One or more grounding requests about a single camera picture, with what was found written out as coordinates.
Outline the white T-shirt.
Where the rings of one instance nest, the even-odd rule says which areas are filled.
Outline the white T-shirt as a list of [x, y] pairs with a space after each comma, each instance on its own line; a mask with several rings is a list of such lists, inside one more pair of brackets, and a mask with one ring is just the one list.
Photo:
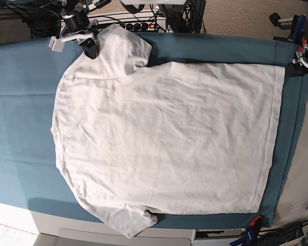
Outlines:
[[100, 32], [55, 94], [56, 167], [80, 206], [132, 238], [156, 214], [256, 213], [273, 162], [285, 69], [148, 67], [151, 45]]

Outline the blue clamp top right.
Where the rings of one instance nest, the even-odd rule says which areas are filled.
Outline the blue clamp top right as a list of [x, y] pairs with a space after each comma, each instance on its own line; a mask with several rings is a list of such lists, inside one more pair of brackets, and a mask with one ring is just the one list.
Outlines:
[[278, 19], [277, 24], [291, 23], [291, 31], [287, 37], [274, 36], [273, 40], [301, 45], [304, 38], [303, 28], [306, 22], [305, 15], [294, 15], [292, 18]]

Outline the blue clamp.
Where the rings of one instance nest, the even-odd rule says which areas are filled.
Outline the blue clamp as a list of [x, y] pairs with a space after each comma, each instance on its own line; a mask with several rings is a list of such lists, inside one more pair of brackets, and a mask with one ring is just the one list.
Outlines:
[[278, 19], [277, 24], [291, 23], [291, 31], [287, 37], [274, 36], [273, 40], [301, 45], [304, 38], [303, 28], [306, 22], [305, 15], [294, 15], [292, 18]]
[[257, 241], [260, 228], [251, 227], [248, 228], [245, 232], [242, 233], [242, 237], [236, 241], [231, 242], [229, 245], [254, 245]]

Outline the black caster wheel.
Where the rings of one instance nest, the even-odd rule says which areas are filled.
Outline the black caster wheel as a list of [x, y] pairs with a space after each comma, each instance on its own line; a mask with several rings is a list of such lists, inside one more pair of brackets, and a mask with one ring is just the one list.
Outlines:
[[269, 19], [271, 21], [271, 23], [275, 26], [278, 27], [279, 26], [279, 20], [281, 19], [280, 15], [276, 12], [272, 13], [269, 16]]

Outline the black power strip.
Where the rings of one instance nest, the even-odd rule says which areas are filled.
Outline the black power strip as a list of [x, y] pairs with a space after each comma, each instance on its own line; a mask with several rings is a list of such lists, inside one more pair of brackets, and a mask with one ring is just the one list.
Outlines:
[[120, 24], [120, 26], [131, 32], [158, 32], [156, 24], [150, 24], [147, 22]]

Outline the teal table cloth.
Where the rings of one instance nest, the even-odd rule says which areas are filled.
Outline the teal table cloth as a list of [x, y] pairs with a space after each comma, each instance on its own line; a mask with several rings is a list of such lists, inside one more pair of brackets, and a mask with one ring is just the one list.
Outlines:
[[[149, 66], [242, 63], [286, 66], [297, 46], [245, 37], [185, 33], [137, 33], [152, 45]], [[54, 95], [62, 74], [82, 53], [68, 42], [62, 53], [49, 39], [0, 45], [0, 203], [53, 216], [101, 223], [76, 201], [55, 166], [50, 132]], [[286, 77], [280, 126], [259, 214], [270, 227], [295, 153], [308, 99], [308, 75]], [[154, 228], [236, 229], [255, 214], [157, 214]]]

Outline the orange black bottom clamp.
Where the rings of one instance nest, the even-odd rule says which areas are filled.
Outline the orange black bottom clamp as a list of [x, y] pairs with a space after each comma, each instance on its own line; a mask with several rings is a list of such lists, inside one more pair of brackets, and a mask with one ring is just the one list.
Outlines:
[[249, 228], [252, 230], [260, 230], [263, 221], [264, 221], [264, 216], [259, 215], [249, 224]]

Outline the blue clamp bottom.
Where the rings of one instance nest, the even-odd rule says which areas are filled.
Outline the blue clamp bottom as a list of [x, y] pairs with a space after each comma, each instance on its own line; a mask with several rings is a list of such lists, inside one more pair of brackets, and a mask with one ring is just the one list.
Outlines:
[[242, 233], [242, 237], [236, 241], [231, 242], [229, 245], [254, 245], [257, 241], [260, 228], [251, 227], [248, 228], [245, 232]]

